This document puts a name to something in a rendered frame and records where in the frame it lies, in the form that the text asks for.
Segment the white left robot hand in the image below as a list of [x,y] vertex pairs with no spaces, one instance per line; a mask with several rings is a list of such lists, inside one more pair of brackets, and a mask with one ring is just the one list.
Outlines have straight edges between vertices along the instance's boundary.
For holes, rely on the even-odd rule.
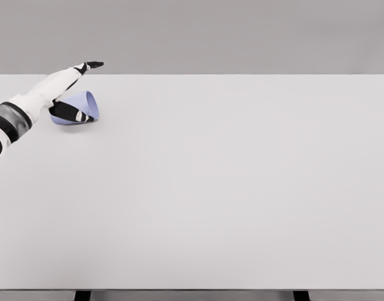
[[52,116],[71,122],[92,122],[94,118],[79,108],[59,100],[76,82],[89,70],[104,66],[102,61],[87,61],[71,66],[48,75],[44,80],[35,85],[26,96],[25,112],[30,120],[35,123],[44,109],[48,109]]

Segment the light blue cup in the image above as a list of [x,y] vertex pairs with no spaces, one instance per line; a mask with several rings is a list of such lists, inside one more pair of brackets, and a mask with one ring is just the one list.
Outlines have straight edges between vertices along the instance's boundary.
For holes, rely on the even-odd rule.
[[48,109],[51,121],[57,125],[77,125],[96,122],[99,108],[89,91],[82,91],[54,101]]

